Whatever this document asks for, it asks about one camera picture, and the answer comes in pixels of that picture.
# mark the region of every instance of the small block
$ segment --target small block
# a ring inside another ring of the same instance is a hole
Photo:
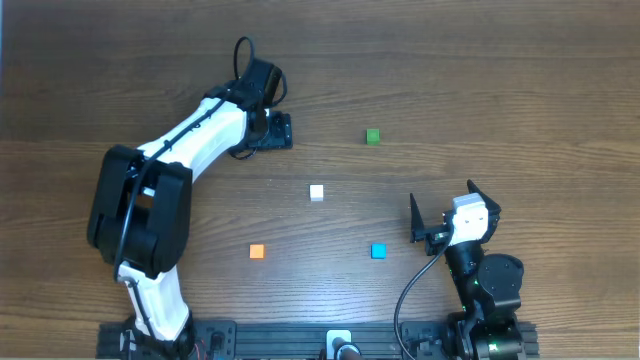
[[[324,200],[324,185],[310,185],[309,197],[311,198],[311,201]]]
[[[367,129],[367,145],[380,145],[380,129]]]
[[[387,244],[372,244],[371,245],[371,258],[372,259],[386,259],[387,258]]]
[[[249,259],[264,259],[264,244],[249,245]]]

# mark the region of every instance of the green cube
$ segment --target green cube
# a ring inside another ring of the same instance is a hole
[[[380,129],[367,129],[367,145],[380,145]]]

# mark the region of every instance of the orange cube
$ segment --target orange cube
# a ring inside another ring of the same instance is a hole
[[[264,259],[264,244],[249,245],[249,259]]]

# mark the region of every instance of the wooden table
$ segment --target wooden table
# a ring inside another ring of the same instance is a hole
[[[86,241],[102,157],[193,112],[244,34],[287,74],[295,146],[224,156],[195,184],[179,268],[196,317],[389,322],[428,260],[409,192],[436,224],[473,178],[504,209],[487,248],[524,262],[518,315],[542,354],[638,355],[639,2],[7,0],[4,15],[0,356],[91,357],[98,325],[132,313]],[[402,318],[458,307],[440,262]]]

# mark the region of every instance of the blue cube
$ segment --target blue cube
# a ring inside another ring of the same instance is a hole
[[[385,259],[387,257],[387,244],[372,244],[371,245],[371,258],[372,259]]]

